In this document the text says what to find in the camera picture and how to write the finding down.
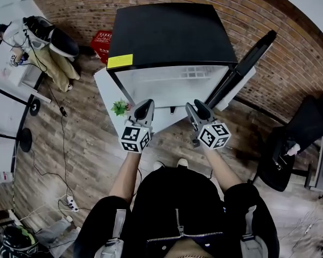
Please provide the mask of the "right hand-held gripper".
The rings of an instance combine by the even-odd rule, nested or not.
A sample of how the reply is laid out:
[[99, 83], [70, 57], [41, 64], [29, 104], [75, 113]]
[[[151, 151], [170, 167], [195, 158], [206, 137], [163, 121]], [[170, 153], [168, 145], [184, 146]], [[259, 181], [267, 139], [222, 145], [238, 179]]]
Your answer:
[[231, 137], [227, 125], [215, 120], [212, 109], [204, 102], [196, 99], [194, 106], [189, 102], [185, 106], [187, 115], [194, 125], [194, 133], [191, 135], [193, 147], [203, 145], [208, 149], [223, 148]]

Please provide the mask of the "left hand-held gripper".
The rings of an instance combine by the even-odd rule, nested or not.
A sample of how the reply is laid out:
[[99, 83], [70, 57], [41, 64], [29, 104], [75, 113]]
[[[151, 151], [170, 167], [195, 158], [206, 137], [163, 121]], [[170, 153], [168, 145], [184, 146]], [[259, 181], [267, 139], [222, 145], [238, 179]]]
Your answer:
[[155, 103], [153, 99], [146, 99], [136, 104], [124, 122], [123, 130], [118, 135], [121, 147], [127, 152], [141, 154], [150, 143], [153, 135], [153, 114]]

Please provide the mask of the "person's left forearm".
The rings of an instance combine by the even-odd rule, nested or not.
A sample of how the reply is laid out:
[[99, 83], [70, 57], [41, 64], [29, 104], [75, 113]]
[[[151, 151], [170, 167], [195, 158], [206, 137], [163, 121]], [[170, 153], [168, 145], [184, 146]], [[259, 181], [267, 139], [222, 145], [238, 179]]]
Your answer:
[[110, 190], [109, 196], [116, 196], [131, 204], [141, 160], [140, 153], [128, 152]]

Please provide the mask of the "person's right forearm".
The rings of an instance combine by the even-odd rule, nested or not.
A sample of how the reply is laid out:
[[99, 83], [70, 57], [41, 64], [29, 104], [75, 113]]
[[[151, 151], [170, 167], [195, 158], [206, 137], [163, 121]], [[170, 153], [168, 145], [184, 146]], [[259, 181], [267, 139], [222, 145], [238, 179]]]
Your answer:
[[223, 193], [229, 188], [242, 183], [242, 180], [216, 150], [204, 147], [203, 152]]

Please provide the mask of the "black mini fridge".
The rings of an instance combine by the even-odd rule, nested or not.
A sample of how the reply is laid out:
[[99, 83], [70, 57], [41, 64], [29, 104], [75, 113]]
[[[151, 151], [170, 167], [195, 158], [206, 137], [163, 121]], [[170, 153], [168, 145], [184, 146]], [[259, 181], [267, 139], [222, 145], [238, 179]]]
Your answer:
[[[161, 3], [116, 13], [107, 71], [131, 104], [157, 108], [205, 103], [238, 63], [226, 30], [209, 4]], [[210, 78], [180, 78], [182, 67], [212, 66]]]

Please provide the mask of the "small green potted plant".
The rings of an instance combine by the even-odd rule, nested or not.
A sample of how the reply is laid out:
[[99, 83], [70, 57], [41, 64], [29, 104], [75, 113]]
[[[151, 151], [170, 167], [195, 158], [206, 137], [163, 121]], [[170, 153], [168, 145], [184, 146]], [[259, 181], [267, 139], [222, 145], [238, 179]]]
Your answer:
[[116, 115], [116, 116], [124, 116], [126, 115], [130, 109], [132, 108], [132, 104], [120, 99], [119, 101], [115, 101], [113, 103], [113, 106], [111, 108], [111, 111]]

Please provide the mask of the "white low platform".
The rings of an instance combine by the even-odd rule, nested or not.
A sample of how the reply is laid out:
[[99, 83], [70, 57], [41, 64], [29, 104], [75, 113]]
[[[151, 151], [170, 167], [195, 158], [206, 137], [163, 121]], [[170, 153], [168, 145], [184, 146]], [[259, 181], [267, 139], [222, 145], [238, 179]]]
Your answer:
[[[94, 79], [113, 126], [120, 138], [124, 131], [124, 122], [127, 117], [116, 116], [111, 108], [115, 101], [120, 101], [121, 99], [126, 101], [125, 95], [111, 78], [106, 68], [96, 72]], [[155, 108], [152, 121], [152, 131], [153, 133], [158, 133], [187, 117], [188, 115], [186, 113], [185, 106], [177, 106], [173, 115], [171, 115], [169, 107]]]

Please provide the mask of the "red plastic crate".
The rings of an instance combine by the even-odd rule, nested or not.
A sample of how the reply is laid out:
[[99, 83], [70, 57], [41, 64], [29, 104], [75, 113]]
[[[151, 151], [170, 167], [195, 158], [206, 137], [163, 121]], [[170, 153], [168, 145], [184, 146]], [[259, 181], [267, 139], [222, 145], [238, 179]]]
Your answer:
[[91, 48], [104, 64], [108, 61], [111, 36], [111, 31], [98, 31], [90, 43]]

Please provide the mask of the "person's black jacket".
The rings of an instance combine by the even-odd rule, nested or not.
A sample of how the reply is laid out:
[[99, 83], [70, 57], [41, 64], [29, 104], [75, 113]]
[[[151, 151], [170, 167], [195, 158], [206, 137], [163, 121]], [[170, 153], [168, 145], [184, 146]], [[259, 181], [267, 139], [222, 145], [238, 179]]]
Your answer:
[[113, 237], [118, 210], [126, 212], [121, 258], [164, 258], [181, 239], [193, 240], [214, 258], [242, 258], [248, 214], [251, 232], [266, 244], [268, 258], [279, 258], [276, 227], [255, 186], [241, 183], [220, 197], [212, 181], [186, 168], [148, 174], [133, 206], [116, 196], [99, 200], [76, 239], [74, 258], [95, 258]]

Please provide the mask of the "black office chair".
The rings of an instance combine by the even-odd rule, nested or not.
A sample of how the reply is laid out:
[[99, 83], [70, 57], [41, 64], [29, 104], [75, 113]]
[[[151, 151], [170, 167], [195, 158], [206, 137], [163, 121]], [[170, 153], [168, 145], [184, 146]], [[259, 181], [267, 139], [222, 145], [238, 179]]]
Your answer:
[[253, 181], [261, 180], [272, 189], [283, 192], [291, 175], [305, 177], [307, 170], [294, 169], [296, 155], [287, 156], [295, 144], [301, 153], [316, 140], [323, 137], [323, 93], [319, 98], [306, 96], [296, 114], [285, 126], [275, 127], [266, 142], [258, 137], [261, 157]]

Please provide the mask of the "black coat rack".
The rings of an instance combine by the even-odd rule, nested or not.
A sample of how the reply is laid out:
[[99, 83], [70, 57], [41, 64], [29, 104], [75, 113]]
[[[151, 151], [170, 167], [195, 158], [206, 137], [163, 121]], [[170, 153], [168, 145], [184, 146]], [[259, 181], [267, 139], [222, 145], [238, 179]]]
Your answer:
[[36, 116], [40, 110], [40, 100], [38, 100], [38, 99], [34, 99], [32, 102], [28, 103], [28, 102], [14, 96], [14, 95], [11, 95], [10, 93], [8, 93], [2, 89], [0, 89], [0, 94], [27, 106], [29, 108], [29, 112], [32, 116]]

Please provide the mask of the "black fan stand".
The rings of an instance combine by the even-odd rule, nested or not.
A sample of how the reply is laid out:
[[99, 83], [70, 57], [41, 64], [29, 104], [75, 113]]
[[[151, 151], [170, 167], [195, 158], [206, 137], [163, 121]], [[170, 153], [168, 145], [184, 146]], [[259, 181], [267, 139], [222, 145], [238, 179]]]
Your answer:
[[32, 133], [29, 128], [24, 128], [18, 132], [17, 136], [12, 137], [5, 134], [0, 134], [0, 138], [12, 139], [18, 141], [23, 152], [29, 152], [32, 146]]

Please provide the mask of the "white table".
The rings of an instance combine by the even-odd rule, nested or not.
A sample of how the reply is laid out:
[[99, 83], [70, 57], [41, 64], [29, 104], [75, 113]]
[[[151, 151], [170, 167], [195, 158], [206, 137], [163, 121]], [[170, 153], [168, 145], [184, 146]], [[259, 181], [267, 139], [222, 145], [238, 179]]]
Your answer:
[[13, 95], [26, 99], [31, 95], [41, 101], [50, 104], [51, 99], [39, 93], [35, 89], [38, 80], [41, 78], [42, 71], [33, 65], [29, 60], [24, 61], [23, 64], [14, 66], [13, 60], [16, 54], [9, 52], [9, 59], [6, 61], [4, 67], [0, 70], [1, 82], [13, 91]]

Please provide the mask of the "dark wooden shelf rack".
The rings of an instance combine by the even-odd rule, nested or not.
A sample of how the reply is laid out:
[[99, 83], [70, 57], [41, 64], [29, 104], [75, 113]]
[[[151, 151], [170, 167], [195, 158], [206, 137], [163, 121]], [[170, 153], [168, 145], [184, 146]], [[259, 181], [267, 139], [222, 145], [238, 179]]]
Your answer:
[[8, 210], [0, 210], [0, 226], [14, 224], [15, 221], [10, 217]]

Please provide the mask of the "black and green helmet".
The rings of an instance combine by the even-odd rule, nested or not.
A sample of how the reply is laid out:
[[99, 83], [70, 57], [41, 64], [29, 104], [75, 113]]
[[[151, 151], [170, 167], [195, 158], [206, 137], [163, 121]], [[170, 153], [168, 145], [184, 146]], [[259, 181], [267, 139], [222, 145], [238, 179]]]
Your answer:
[[38, 240], [22, 226], [8, 226], [3, 231], [2, 258], [33, 258], [38, 252]]

